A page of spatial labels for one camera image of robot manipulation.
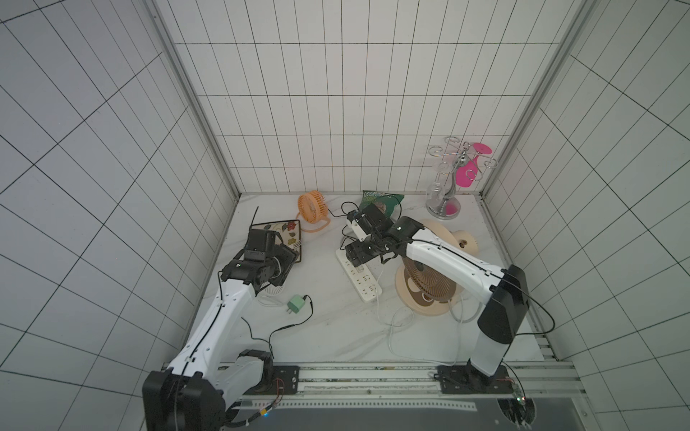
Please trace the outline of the green usb charger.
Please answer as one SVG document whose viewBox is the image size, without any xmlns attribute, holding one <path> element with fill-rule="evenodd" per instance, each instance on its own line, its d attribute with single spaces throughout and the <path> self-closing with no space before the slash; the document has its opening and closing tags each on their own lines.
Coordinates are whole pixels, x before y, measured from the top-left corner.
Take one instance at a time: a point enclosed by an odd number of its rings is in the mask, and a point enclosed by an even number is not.
<svg viewBox="0 0 690 431">
<path fill-rule="evenodd" d="M 287 312 L 289 314 L 298 314 L 305 306 L 305 296 L 295 295 L 287 302 Z"/>
</svg>

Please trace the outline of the white power strip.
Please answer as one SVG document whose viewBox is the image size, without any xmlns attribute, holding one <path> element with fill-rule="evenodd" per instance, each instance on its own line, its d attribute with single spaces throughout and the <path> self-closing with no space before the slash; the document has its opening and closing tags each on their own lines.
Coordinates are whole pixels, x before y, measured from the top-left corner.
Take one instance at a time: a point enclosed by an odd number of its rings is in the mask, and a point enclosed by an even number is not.
<svg viewBox="0 0 690 431">
<path fill-rule="evenodd" d="M 377 279 L 365 264 L 354 267 L 347 259 L 344 250 L 336 250 L 335 256 L 338 262 L 341 263 L 341 267 L 348 276 L 350 283 L 364 303 L 375 301 L 379 295 L 383 293 Z"/>
</svg>

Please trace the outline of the beige desk fan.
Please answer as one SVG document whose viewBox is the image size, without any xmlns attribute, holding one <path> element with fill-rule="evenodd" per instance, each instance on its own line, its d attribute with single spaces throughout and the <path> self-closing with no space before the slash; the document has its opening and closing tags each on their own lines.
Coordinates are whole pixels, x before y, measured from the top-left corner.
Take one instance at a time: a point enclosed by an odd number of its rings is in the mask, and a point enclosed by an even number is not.
<svg viewBox="0 0 690 431">
<path fill-rule="evenodd" d="M 422 224 L 443 241 L 474 257 L 479 255 L 479 246 L 469 232 L 451 232 L 440 222 L 431 219 L 422 219 Z M 406 257 L 402 258 L 402 265 L 396 271 L 395 288 L 408 308 L 425 316 L 440 316 L 449 312 L 465 291 L 435 269 Z"/>
</svg>

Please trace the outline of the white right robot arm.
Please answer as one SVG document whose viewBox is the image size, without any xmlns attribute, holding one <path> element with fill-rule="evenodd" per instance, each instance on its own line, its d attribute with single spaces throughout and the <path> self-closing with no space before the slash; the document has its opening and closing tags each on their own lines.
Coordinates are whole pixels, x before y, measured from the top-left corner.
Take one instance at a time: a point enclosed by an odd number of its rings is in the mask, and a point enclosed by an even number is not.
<svg viewBox="0 0 690 431">
<path fill-rule="evenodd" d="M 353 266 L 393 253 L 437 271 L 484 305 L 478 319 L 480 335 L 467 366 L 471 373 L 491 380 L 528 313 L 523 269 L 515 265 L 503 269 L 480 260 L 441 239 L 422 222 L 405 215 L 393 221 L 374 205 L 353 210 L 347 220 L 358 237 L 345 247 Z"/>
</svg>

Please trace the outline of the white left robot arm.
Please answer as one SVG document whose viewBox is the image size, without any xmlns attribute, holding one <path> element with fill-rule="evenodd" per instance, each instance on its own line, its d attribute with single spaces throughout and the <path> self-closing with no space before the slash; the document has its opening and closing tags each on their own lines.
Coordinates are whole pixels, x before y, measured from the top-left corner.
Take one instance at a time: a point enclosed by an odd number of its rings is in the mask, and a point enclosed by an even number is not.
<svg viewBox="0 0 690 431">
<path fill-rule="evenodd" d="M 243 310 L 268 286 L 280 287 L 298 259 L 277 232 L 252 229 L 244 248 L 219 271 L 217 294 L 181 352 L 142 385 L 149 430 L 220 430 L 247 426 L 234 409 L 250 390 L 275 384 L 271 352 L 244 350 L 223 368 L 221 357 Z"/>
</svg>

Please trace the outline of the small white desk fan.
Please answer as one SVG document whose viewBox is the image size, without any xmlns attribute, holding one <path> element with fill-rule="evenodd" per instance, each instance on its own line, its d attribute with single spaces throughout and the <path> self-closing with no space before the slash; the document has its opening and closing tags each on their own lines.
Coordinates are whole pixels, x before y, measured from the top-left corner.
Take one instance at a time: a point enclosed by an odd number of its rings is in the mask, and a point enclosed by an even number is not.
<svg viewBox="0 0 690 431">
<path fill-rule="evenodd" d="M 286 303 L 280 298 L 283 293 L 283 286 L 268 284 L 258 295 L 257 301 L 267 307 L 283 307 Z"/>
</svg>

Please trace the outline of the small orange desk fan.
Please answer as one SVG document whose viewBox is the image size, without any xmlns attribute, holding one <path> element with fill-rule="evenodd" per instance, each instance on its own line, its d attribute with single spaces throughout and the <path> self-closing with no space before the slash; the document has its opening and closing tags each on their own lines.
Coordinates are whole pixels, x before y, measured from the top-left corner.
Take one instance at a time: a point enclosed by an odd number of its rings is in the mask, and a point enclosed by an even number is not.
<svg viewBox="0 0 690 431">
<path fill-rule="evenodd" d="M 302 218 L 307 224 L 317 224 L 323 222 L 321 226 L 314 229 L 305 229 L 306 233 L 318 233 L 329 226 L 329 208 L 325 203 L 325 197 L 317 190 L 309 191 L 298 197 L 297 218 Z"/>
</svg>

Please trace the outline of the green snack bag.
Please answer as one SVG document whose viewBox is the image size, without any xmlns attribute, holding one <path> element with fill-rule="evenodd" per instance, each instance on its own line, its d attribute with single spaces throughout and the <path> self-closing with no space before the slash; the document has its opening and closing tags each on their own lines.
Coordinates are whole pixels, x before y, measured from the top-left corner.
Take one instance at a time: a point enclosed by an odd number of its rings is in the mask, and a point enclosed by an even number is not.
<svg viewBox="0 0 690 431">
<path fill-rule="evenodd" d="M 402 215 L 404 194 L 389 193 L 375 190 L 364 190 L 359 208 L 374 205 L 386 216 L 396 221 Z"/>
</svg>

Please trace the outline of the pink wine glass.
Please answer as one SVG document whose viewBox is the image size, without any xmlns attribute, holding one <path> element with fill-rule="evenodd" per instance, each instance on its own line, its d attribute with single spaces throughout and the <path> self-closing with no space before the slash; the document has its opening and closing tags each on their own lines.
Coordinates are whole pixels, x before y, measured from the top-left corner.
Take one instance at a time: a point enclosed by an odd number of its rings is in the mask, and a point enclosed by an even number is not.
<svg viewBox="0 0 690 431">
<path fill-rule="evenodd" d="M 484 171 L 493 163 L 492 154 L 493 150 L 488 145 L 464 142 L 456 160 L 456 186 L 469 189 L 481 181 Z"/>
</svg>

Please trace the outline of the clear glass holder stand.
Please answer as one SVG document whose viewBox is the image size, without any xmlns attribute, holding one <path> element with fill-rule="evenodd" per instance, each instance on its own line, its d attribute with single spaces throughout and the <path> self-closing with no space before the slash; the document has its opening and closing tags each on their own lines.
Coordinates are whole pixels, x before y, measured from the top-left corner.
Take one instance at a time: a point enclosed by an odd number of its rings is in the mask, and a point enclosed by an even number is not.
<svg viewBox="0 0 690 431">
<path fill-rule="evenodd" d="M 457 159 L 461 151 L 462 144 L 467 141 L 462 141 L 456 136 L 446 136 L 444 138 L 445 145 L 433 145 L 429 148 L 429 155 L 440 159 L 440 163 L 436 168 L 435 180 L 429 185 L 426 192 L 426 208 L 429 213 L 440 220 L 451 220 L 456 218 L 461 210 L 461 204 L 456 197 L 459 189 L 464 189 L 456 186 L 456 169 Z M 492 170 L 498 165 L 498 161 L 492 156 L 493 163 L 490 169 Z"/>
</svg>

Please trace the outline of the aluminium rail base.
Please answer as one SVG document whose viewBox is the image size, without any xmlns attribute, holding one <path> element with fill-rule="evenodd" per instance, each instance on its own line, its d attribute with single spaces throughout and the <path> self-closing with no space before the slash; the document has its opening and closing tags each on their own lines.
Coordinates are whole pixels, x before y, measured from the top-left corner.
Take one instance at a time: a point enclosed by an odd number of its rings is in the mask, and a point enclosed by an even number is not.
<svg viewBox="0 0 690 431">
<path fill-rule="evenodd" d="M 556 359 L 549 341 L 537 337 L 544 357 L 537 362 L 504 365 L 487 389 L 462 387 L 457 366 L 440 371 L 436 366 L 391 364 L 305 364 L 285 379 L 287 389 L 249 394 L 241 409 L 262 409 L 278 399 L 279 409 L 308 408 L 440 408 L 475 411 L 478 399 L 534 402 L 539 399 L 579 399 L 585 388 L 572 363 Z"/>
</svg>

